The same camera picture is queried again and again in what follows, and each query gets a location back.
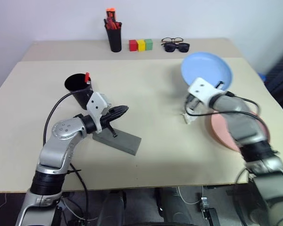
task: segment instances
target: black pen holder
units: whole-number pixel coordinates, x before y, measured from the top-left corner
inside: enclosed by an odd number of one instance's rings
[[[80,104],[80,106],[84,110],[87,110],[87,103],[91,95],[93,94],[93,90],[91,87],[90,78],[88,79],[90,84],[86,83],[84,80],[85,80],[85,74],[83,73],[73,74],[65,80],[64,85],[65,85],[65,88],[68,89],[69,92],[77,91],[80,89],[86,89],[86,92],[74,93],[73,96],[75,97],[77,102]]]
[[[109,39],[109,44],[110,44],[110,49],[112,52],[119,52],[122,50],[122,40],[121,40],[121,28],[119,29],[107,29],[105,26],[105,29],[107,31],[108,39]]]

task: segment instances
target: white wall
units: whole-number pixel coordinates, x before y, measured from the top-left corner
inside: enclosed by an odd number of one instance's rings
[[[108,7],[125,39],[227,37],[262,73],[283,54],[283,0],[0,0],[0,85],[33,40],[105,39]]]

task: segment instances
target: gray block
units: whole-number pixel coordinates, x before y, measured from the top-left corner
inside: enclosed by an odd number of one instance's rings
[[[113,138],[109,129],[103,129],[103,131],[99,134],[93,133],[92,138],[110,147],[136,155],[142,139],[117,129],[114,130],[117,133],[117,137],[115,138]]]

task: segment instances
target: red block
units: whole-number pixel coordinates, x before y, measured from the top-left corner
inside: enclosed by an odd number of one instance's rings
[[[130,51],[137,51],[137,41],[129,40],[129,49]]]

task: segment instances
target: glasses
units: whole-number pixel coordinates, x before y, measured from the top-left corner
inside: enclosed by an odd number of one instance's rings
[[[186,53],[189,51],[190,45],[189,43],[174,43],[174,42],[166,42],[161,44],[164,46],[166,52],[174,52],[177,48],[179,52]]]
[[[177,37],[177,38],[164,38],[161,40],[161,42],[182,42],[183,38]]]
[[[175,49],[178,49],[179,52],[186,53],[189,51],[190,45],[189,43],[181,43],[182,41],[183,41],[183,38],[167,37],[161,40],[161,42],[164,42],[161,45],[163,45],[165,48],[165,51],[169,53],[174,52]]]

